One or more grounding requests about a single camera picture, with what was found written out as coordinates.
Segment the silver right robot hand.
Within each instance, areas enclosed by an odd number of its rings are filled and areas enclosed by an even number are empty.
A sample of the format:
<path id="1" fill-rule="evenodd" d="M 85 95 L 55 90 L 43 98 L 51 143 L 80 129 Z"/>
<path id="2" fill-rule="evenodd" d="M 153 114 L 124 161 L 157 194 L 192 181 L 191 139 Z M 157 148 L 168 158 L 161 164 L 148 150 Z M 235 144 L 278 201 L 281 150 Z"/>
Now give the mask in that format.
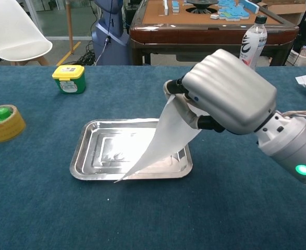
<path id="1" fill-rule="evenodd" d="M 233 54 L 218 49 L 163 86 L 194 129 L 237 135 L 259 130 L 276 111 L 277 89 Z"/>

